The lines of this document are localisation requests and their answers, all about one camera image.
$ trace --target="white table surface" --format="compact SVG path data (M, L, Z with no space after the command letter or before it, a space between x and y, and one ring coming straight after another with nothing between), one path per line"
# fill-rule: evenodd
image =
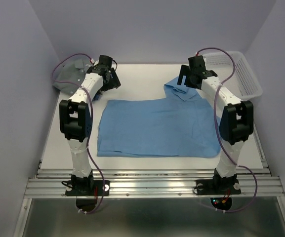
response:
M98 101L93 103L94 120L93 131L90 138L90 152L101 169L214 169L219 161L215 158L166 157L166 158L128 158L128 157L97 157L98 125L107 101L111 99L122 100L153 100L165 98L163 85L178 76L180 64L172 65L119 65L117 74L121 82L118 89L105 92ZM222 80L230 74L231 69L214 69ZM236 90L235 83L226 84ZM41 169L72 169L70 148L59 126L59 103L70 96L60 93L55 109L52 125L49 131L46 147L42 156ZM253 169L261 169L261 156L257 148L255 134L251 135L239 157L239 164Z

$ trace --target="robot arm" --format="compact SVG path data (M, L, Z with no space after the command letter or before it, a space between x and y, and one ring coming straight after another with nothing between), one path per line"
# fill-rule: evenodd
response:
M212 100L221 86L216 104L223 111L219 133L223 147L237 164L244 141L253 133L253 104L250 101L242 101L224 87L217 74L206 69L203 56L191 57L188 61L189 66L182 65L181 67L177 84L181 85L183 77L186 77L184 84L187 87L206 92ZM228 189L232 194L240 194L235 164L222 150L213 179L197 180L197 194L223 194Z
M74 95L59 104L60 131L68 140L73 163L71 180L67 182L71 193L81 191L90 193L93 188L93 174L87 155L87 140L92 130L92 115L88 99L93 99L97 93L118 88L121 84L112 68L113 59L101 55L98 64L90 67L85 79Z

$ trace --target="lavender wall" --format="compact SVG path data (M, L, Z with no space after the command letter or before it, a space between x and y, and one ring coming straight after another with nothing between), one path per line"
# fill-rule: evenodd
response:
M0 237L12 236L57 94L58 58L27 0L0 0Z
M274 175L285 190L285 0L271 14L245 54L263 88L255 101L255 122Z
M275 0L30 0L60 58L185 62L217 46L244 52Z

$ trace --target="folded blue cloth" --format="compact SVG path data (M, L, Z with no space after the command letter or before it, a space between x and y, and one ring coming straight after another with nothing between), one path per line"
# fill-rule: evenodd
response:
M220 146L212 107L195 89L176 83L174 87L173 83L164 86L165 99L108 101L99 124L97 155L204 158L218 155Z
M167 98L176 98L183 101L201 99L200 95L195 89L186 87L184 85L185 76L183 77L181 85L177 84L177 80L178 77L164 85L164 91Z

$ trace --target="screw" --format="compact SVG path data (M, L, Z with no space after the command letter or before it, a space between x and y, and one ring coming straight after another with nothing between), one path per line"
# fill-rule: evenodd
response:
M234 188L235 190L239 190L239 189L240 189L240 184L235 183L235 184L233 185L233 188Z
M109 190L109 186L107 184L105 184L105 192L107 192L108 190Z
M197 189L199 191L202 191L203 190L203 184L201 184L201 183L197 184Z

